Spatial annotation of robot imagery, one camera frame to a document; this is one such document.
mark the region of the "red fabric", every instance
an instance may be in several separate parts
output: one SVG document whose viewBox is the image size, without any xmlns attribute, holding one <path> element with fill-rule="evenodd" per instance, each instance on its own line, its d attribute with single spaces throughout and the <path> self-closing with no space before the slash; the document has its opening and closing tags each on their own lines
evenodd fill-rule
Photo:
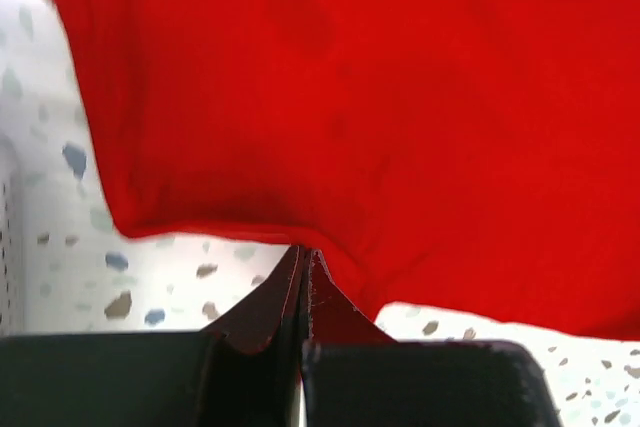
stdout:
<svg viewBox="0 0 640 427">
<path fill-rule="evenodd" d="M 638 0 L 55 0 L 126 236 L 640 339 Z"/>
</svg>

